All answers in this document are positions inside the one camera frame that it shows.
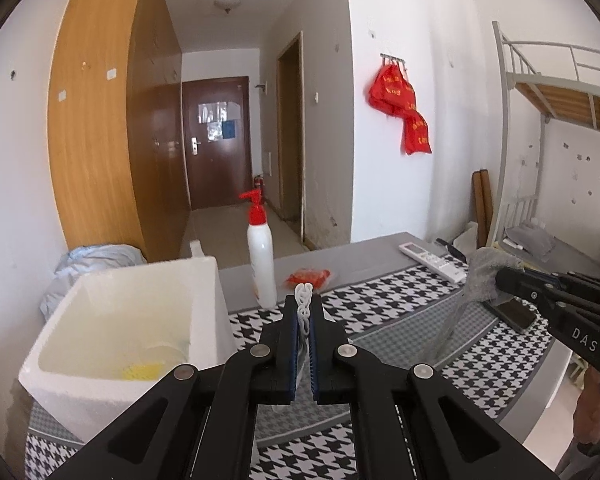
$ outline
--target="brown door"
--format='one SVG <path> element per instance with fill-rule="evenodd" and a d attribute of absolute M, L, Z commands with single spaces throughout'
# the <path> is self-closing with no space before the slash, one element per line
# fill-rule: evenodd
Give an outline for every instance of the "brown door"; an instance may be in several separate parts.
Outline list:
<path fill-rule="evenodd" d="M 191 208 L 239 202 L 253 187 L 249 78 L 183 83 L 182 113 Z"/>
<path fill-rule="evenodd" d="M 278 162 L 283 219 L 301 235 L 302 74 L 300 40 L 278 59 Z"/>

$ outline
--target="red bag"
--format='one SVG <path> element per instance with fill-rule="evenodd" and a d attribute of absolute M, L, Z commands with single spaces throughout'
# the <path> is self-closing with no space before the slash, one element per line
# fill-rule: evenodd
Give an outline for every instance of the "red bag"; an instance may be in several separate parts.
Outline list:
<path fill-rule="evenodd" d="M 286 279 L 285 285 L 293 290 L 299 283 L 311 283 L 314 290 L 318 290 L 329 281 L 330 277 L 331 271 L 328 269 L 298 269 Z"/>
<path fill-rule="evenodd" d="M 402 150 L 431 153 L 429 127 L 416 109 L 416 94 L 396 64 L 384 64 L 369 89 L 369 104 L 391 117 L 404 119 Z"/>

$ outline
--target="ceiling light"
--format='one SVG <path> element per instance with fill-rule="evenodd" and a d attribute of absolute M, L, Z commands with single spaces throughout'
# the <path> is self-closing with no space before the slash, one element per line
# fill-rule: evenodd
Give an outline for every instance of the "ceiling light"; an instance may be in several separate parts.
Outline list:
<path fill-rule="evenodd" d="M 239 7 L 243 0 L 215 0 L 214 5 L 224 10 L 227 14 Z"/>

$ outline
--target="air conditioner remote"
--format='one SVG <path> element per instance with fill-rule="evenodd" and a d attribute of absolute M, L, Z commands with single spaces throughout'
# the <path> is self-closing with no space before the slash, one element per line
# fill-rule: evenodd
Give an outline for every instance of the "air conditioner remote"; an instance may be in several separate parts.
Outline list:
<path fill-rule="evenodd" d="M 398 246 L 398 248 L 408 257 L 420 262 L 426 266 L 427 269 L 439 274 L 451 283 L 459 283 L 466 278 L 466 272 L 464 272 L 464 270 L 416 244 L 402 244 L 401 246 Z"/>

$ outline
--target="white foam box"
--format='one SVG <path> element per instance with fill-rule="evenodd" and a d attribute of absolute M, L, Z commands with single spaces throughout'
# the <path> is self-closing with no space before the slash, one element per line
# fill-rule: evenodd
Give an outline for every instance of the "white foam box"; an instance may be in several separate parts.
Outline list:
<path fill-rule="evenodd" d="M 157 382 L 138 366 L 223 364 L 237 350 L 214 258 L 82 276 L 43 328 L 20 383 L 60 424 L 91 440 Z"/>

